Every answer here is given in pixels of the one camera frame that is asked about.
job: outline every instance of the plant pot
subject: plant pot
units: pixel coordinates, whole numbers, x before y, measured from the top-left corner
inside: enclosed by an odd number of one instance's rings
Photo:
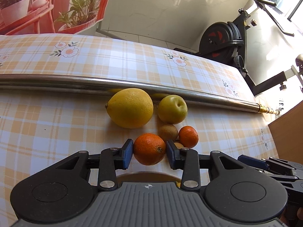
[[[29,0],[21,0],[6,8],[1,9],[1,16],[7,26],[27,15]]]
[[[74,26],[72,28],[69,28],[67,25],[64,24],[63,26],[60,27],[58,33],[75,34],[77,32],[80,32],[80,31],[94,25],[95,22],[96,22],[96,16],[92,20],[90,20],[82,25]]]

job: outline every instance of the wall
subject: wall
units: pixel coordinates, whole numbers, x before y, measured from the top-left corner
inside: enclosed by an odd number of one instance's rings
[[[247,30],[247,59],[246,68],[256,84],[288,70],[295,64],[295,58],[303,54],[303,36],[297,27],[288,21],[283,15],[269,8],[272,15],[278,20],[285,31],[295,34],[295,37],[281,33],[270,17],[261,9],[251,13],[251,19],[257,21],[257,26]],[[303,100],[300,90],[300,82],[296,76],[285,82],[287,89],[280,91],[276,86],[263,95],[272,108],[277,108],[279,99],[283,99],[284,111],[286,112]]]
[[[205,29],[233,21],[248,0],[109,0],[103,30],[152,37],[198,49]]]

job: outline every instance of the metal pole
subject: metal pole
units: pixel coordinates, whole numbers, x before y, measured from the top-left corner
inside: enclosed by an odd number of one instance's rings
[[[254,113],[279,114],[278,110],[264,107],[258,103],[194,90],[143,82],[49,74],[1,74],[0,78],[0,89],[43,90],[113,96],[118,91],[126,88],[142,89],[146,91],[154,101],[160,101],[167,95],[179,95],[188,104],[234,109]]]

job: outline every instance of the green apple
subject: green apple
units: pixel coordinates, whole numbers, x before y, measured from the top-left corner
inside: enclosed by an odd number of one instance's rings
[[[158,106],[159,118],[168,124],[181,123],[187,115],[187,105],[182,97],[170,95],[164,97]]]

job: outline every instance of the orange fruit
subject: orange fruit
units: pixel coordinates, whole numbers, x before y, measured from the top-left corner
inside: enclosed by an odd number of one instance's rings
[[[196,130],[191,126],[184,126],[179,130],[180,143],[185,148],[193,148],[199,141],[199,136]]]
[[[151,166],[159,163],[166,154],[166,145],[161,137],[145,133],[134,142],[134,157],[143,165]]]

